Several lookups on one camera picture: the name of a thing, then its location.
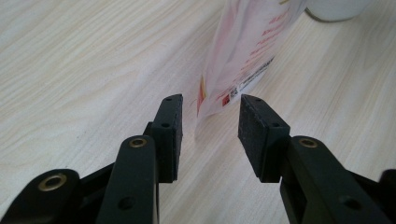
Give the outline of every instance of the table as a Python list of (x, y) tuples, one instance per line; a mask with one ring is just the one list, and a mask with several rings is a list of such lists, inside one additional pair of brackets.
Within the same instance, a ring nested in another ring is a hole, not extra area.
[[(178, 181), (161, 223), (288, 223), (239, 140), (239, 104), (195, 131), (198, 84), (224, 1), (2, 1), (0, 215), (35, 176), (83, 177), (141, 134), (161, 99), (184, 95)], [(344, 166), (377, 180), (396, 167), (396, 2), (350, 21), (303, 14), (251, 93)]]

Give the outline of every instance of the snack package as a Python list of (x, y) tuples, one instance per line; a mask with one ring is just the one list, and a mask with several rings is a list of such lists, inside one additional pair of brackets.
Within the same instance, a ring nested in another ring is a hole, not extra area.
[(228, 0), (198, 96), (198, 121), (219, 113), (264, 75), (306, 0)]

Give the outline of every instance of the light wood surface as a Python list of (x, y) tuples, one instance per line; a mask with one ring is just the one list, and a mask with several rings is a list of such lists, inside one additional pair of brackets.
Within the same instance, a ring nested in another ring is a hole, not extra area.
[[(261, 184), (239, 140), (239, 105), (195, 134), (199, 76), (224, 1), (1, 1), (0, 216), (35, 176), (83, 177), (141, 134), (161, 99), (184, 95), (178, 181), (161, 223), (288, 223), (278, 184)], [(351, 21), (303, 14), (252, 95), (291, 135), (324, 142), (377, 180), (396, 168), (396, 2)]]

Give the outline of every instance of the transparent plastic bag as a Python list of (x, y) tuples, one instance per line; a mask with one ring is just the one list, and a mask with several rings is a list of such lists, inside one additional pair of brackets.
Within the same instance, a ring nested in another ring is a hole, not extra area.
[(229, 0), (201, 76), (198, 121), (219, 113), (264, 75), (306, 0)]

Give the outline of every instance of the white container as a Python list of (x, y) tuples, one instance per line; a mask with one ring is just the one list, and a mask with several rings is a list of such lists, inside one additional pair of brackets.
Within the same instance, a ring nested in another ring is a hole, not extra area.
[(372, 0), (309, 0), (307, 12), (319, 21), (345, 21), (358, 16)]

